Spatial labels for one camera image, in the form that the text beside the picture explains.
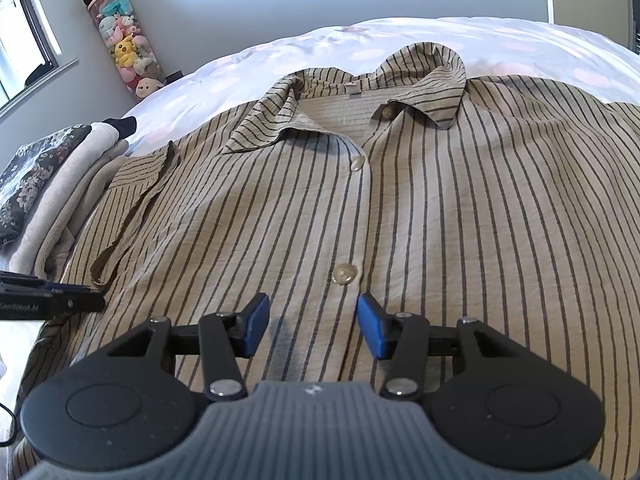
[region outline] yellow plush toy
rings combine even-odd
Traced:
[[[116,59],[118,68],[130,68],[138,58],[136,47],[133,44],[133,36],[127,36],[124,40],[116,45],[116,51],[113,57]]]

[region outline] shirt button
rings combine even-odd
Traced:
[[[360,171],[364,166],[364,157],[363,156],[355,156],[351,161],[351,171]]]
[[[350,264],[335,266],[331,279],[338,285],[349,285],[358,275],[358,269]]]
[[[396,116],[396,110],[392,106],[387,106],[382,110],[382,118],[385,121],[390,121]]]

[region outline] folded gray garment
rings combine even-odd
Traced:
[[[53,282],[60,280],[80,229],[127,160],[122,155],[128,147],[126,140],[117,142],[104,152],[78,183],[38,251],[33,266],[35,276]]]

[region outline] window sill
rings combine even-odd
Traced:
[[[51,70],[50,72],[47,72],[43,77],[38,79],[30,87],[25,88],[16,97],[11,99],[7,104],[5,104],[3,107],[0,108],[0,121],[2,120],[2,118],[5,115],[7,115],[12,110],[14,110],[15,107],[17,107],[22,101],[24,101],[26,98],[28,98],[31,94],[33,94],[36,91],[38,91],[39,88],[43,87],[44,85],[46,85],[47,83],[49,83],[53,79],[57,78],[60,74],[66,72],[71,67],[77,65],[78,62],[79,62],[79,60],[76,57],[75,59],[72,59],[68,63],[65,63],[64,65],[59,66],[58,68],[55,68],[55,69]]]

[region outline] beige shirt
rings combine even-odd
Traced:
[[[124,164],[67,277],[107,286],[107,311],[49,323],[22,394],[150,316],[196,323],[258,291],[271,323],[240,362],[249,384],[378,386],[354,316],[371,292],[432,324],[478,317],[587,383],[607,412],[593,463],[625,478],[640,457],[639,132],[640,108],[467,80],[439,44],[371,74],[286,76]],[[203,388],[197,358],[177,374]],[[433,359],[430,387],[450,374]],[[14,477],[32,461],[21,443]]]

